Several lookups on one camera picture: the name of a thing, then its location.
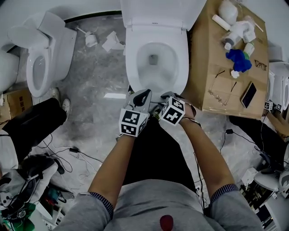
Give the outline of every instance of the floor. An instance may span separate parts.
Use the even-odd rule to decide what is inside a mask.
[[[73,168],[72,173],[66,172],[63,176],[55,175],[53,182],[69,188],[75,194],[87,191],[101,163],[85,157],[85,160],[89,162],[87,163],[81,156],[76,156],[66,150],[65,146],[78,147],[81,152],[103,161],[116,143],[115,138],[119,134],[120,109],[125,103],[123,99],[104,98],[104,95],[106,93],[125,94],[129,85],[123,51],[106,52],[102,48],[106,37],[112,31],[117,33],[122,44],[125,43],[126,30],[122,17],[114,15],[89,18],[68,23],[66,26],[75,29],[77,25],[85,31],[95,31],[98,28],[96,35],[99,44],[91,48],[86,47],[84,34],[78,32],[70,71],[63,81],[55,83],[60,90],[61,99],[68,97],[71,100],[72,111],[68,120],[52,134],[53,141],[49,146],[54,152],[59,152],[58,155],[68,161]],[[17,82],[20,85],[25,84],[28,52],[25,49],[14,52],[20,52]],[[50,95],[51,91],[40,99],[34,98],[34,103],[42,102]],[[238,127],[232,125],[227,116],[198,111],[196,119],[202,124],[202,128],[218,149],[224,143],[226,129],[232,128],[237,134],[250,139]],[[200,185],[193,149],[186,134],[179,125],[173,127],[163,122],[161,125],[180,143],[192,176],[197,181],[196,185]],[[45,142],[50,141],[51,136],[48,136]],[[222,155],[236,182],[240,182],[246,169],[260,162],[259,155],[253,150],[254,145],[245,139],[234,134],[227,135]],[[33,149],[33,153],[44,151],[38,147]],[[62,161],[66,169],[71,171],[70,165]]]

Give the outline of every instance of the bracelet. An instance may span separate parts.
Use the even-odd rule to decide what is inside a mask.
[[[195,120],[194,120],[194,119],[192,119],[192,118],[189,118],[189,117],[183,117],[182,119],[187,119],[187,120],[190,120],[190,121],[192,121],[192,122],[194,122],[194,123],[198,124],[200,127],[202,127],[202,126],[200,125],[200,123],[198,123],[197,121],[195,121]]]

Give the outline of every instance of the green object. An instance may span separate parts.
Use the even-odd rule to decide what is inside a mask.
[[[36,207],[35,204],[31,204],[31,203],[25,204],[24,210],[26,212],[26,215],[23,218],[22,222],[13,223],[14,231],[33,231],[35,229],[35,226],[32,223],[32,221],[29,220],[29,218],[31,217],[31,214],[35,210],[35,207]],[[7,220],[3,220],[3,221],[8,228],[12,229],[12,227],[10,226],[10,222],[8,222]]]

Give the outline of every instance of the toilet bowl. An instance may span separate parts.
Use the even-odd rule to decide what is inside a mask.
[[[272,101],[286,110],[289,105],[289,64],[285,62],[269,63],[269,74],[274,76]]]
[[[26,78],[34,97],[44,95],[53,81],[67,76],[76,34],[50,12],[35,14],[23,25],[8,31],[8,37],[15,45],[28,49]]]
[[[126,27],[126,73],[136,92],[150,89],[152,101],[168,91],[181,94],[189,73],[186,31],[206,0],[121,0]]]

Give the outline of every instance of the striped cuff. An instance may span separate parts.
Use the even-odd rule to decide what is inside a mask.
[[[239,191],[238,187],[235,184],[225,185],[222,188],[218,189],[211,198],[211,203],[213,203],[216,199],[222,196],[225,193]]]
[[[112,219],[113,218],[113,206],[112,206],[112,204],[108,200],[106,200],[101,194],[93,193],[93,192],[89,192],[89,193],[90,193],[90,195],[99,199],[103,203],[104,207],[107,209],[107,211],[109,213],[110,219]]]

